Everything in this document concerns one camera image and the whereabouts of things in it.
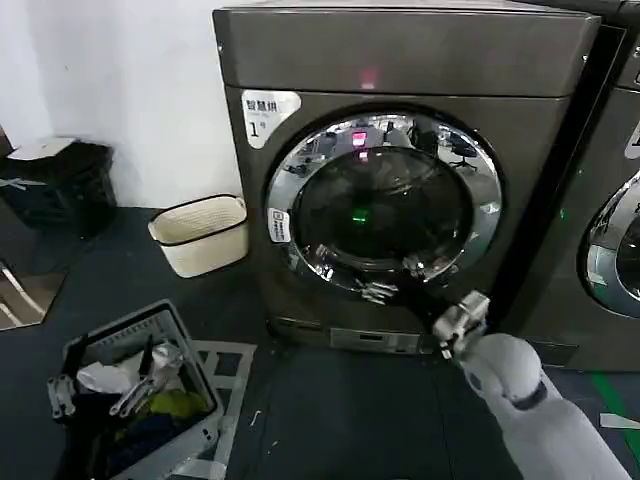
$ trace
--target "paper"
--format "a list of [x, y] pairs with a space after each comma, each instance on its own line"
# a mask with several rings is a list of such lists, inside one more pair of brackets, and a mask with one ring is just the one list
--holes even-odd
[[75, 138], [47, 138], [37, 143], [22, 146], [15, 152], [9, 154], [7, 158], [28, 162], [39, 158], [53, 157], [71, 145], [75, 140]]
[[100, 393], [125, 393], [133, 388], [136, 380], [133, 373], [100, 362], [80, 369], [76, 378], [89, 390]]
[[601, 413], [600, 426], [603, 428], [622, 428], [626, 430], [640, 430], [640, 423], [615, 413]]

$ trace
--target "green indicator light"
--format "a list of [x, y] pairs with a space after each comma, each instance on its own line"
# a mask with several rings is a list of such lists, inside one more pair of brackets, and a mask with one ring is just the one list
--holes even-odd
[[351, 216], [351, 220], [360, 224], [367, 223], [368, 214], [368, 210], [365, 210], [364, 208], [357, 208], [356, 210], [354, 210], [353, 215]]

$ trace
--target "gray washing machine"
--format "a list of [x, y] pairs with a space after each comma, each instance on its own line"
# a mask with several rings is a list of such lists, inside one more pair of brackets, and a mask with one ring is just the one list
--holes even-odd
[[[532, 341], [547, 364], [639, 371], [640, 3], [577, 8], [606, 18], [603, 41], [594, 44], [594, 72], [605, 74], [604, 84], [592, 85], [597, 101], [556, 190], [550, 223], [540, 215], [514, 244], [511, 264], [537, 253], [517, 294], [508, 285], [518, 278], [498, 282], [499, 297], [513, 299], [501, 326]], [[537, 231], [545, 233], [531, 245]]]
[[491, 290], [599, 17], [339, 3], [214, 12], [251, 261], [277, 334], [428, 351], [413, 314], [363, 290], [408, 261], [434, 298]]

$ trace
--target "green tape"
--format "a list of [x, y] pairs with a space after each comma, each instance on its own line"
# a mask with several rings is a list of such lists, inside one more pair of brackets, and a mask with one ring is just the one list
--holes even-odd
[[[615, 388], [609, 383], [609, 379], [602, 373], [591, 374], [591, 380], [595, 385], [598, 393], [604, 400], [609, 413], [615, 413], [621, 417], [628, 417], [627, 409], [622, 402], [622, 398], [618, 395]], [[636, 457], [636, 462], [640, 465], [640, 430], [622, 430], [627, 445]]]

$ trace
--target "white wall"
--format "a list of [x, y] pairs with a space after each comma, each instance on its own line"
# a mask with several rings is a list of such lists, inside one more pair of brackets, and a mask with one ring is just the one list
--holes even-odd
[[211, 21], [220, 4], [2, 0], [0, 124], [14, 146], [49, 134], [114, 145], [121, 205], [239, 193]]

